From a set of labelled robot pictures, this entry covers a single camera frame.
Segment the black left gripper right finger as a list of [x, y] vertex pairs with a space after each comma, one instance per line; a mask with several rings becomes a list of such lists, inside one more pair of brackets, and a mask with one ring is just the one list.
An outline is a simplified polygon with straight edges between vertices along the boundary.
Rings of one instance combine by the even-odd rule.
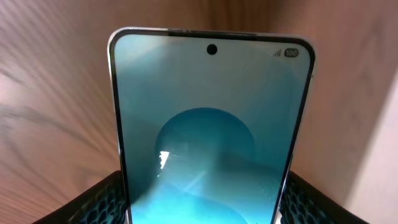
[[367, 224], [292, 171], [279, 212], [281, 224]]

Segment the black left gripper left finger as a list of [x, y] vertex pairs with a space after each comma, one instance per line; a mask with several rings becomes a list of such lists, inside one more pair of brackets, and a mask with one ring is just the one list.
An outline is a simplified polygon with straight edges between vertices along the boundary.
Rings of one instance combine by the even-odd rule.
[[123, 224], [126, 210], [123, 175], [117, 170], [34, 224]]

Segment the blue Galaxy smartphone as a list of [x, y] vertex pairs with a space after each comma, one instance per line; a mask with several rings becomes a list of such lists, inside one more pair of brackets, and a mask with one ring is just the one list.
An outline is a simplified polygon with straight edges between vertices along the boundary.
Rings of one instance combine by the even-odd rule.
[[108, 64], [129, 223], [274, 223], [313, 78], [296, 35], [124, 27]]

